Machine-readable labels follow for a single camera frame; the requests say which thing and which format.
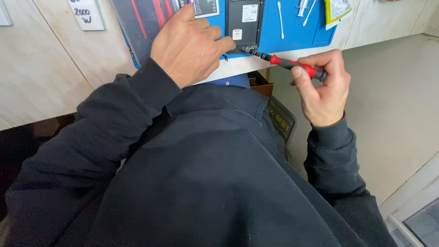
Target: black sweater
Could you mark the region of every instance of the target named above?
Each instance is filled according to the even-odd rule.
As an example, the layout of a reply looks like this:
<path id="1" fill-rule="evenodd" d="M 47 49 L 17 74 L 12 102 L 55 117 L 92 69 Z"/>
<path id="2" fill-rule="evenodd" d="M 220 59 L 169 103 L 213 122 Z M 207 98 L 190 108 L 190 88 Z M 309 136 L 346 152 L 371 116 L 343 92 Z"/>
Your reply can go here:
<path id="1" fill-rule="evenodd" d="M 23 163 L 7 245 L 396 246 L 346 120 L 310 132 L 308 183 L 277 152 L 266 105 L 248 88 L 181 91 L 151 59 L 117 75 Z"/>

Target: cotton swab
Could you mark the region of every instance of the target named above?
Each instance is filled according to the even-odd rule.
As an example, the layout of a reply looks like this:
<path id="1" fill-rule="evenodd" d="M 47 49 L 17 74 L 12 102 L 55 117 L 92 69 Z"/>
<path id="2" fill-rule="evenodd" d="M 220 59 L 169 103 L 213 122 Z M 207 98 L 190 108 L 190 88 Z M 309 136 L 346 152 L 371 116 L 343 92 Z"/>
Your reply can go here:
<path id="1" fill-rule="evenodd" d="M 277 9 L 279 10 L 279 17 L 281 18 L 281 39 L 284 39 L 284 28 L 282 26 L 282 14 L 281 14 L 281 3 L 277 2 Z"/>
<path id="2" fill-rule="evenodd" d="M 308 21 L 308 17 L 311 14 L 311 11 L 313 10 L 314 4 L 316 3 L 316 0 L 314 0 L 313 4 L 311 5 L 311 8 L 309 9 L 308 15 L 306 16 L 305 21 L 303 22 L 302 26 L 306 25 L 306 22 Z"/>

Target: cuff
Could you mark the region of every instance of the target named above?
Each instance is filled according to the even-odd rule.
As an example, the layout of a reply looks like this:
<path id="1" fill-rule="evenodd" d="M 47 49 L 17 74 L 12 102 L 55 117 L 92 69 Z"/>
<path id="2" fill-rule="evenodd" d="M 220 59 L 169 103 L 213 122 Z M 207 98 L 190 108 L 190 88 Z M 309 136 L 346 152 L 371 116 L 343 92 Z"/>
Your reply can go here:
<path id="1" fill-rule="evenodd" d="M 348 129 L 345 114 L 333 125 L 316 127 L 309 133 L 309 142 L 314 146 L 326 149 L 339 149 L 352 140 L 352 133 Z"/>
<path id="2" fill-rule="evenodd" d="M 152 58 L 147 58 L 128 81 L 136 94 L 157 110 L 181 93 L 177 84 Z"/>

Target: phone battery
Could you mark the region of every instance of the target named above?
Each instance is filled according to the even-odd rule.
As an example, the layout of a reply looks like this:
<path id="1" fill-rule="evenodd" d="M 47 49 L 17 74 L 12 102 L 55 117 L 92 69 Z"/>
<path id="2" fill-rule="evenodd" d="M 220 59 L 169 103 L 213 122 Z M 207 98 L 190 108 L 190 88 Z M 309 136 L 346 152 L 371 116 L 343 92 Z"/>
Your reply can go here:
<path id="1" fill-rule="evenodd" d="M 259 0 L 228 2 L 227 34 L 237 46 L 257 44 L 259 27 Z"/>

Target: yellow package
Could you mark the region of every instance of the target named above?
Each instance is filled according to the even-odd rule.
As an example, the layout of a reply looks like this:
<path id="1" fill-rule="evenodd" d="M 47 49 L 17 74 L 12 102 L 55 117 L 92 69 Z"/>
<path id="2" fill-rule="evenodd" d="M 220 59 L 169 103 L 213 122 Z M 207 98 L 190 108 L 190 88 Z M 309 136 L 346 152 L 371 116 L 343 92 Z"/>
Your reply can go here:
<path id="1" fill-rule="evenodd" d="M 348 0 L 325 0 L 325 5 L 326 30 L 352 15 L 352 8 Z"/>

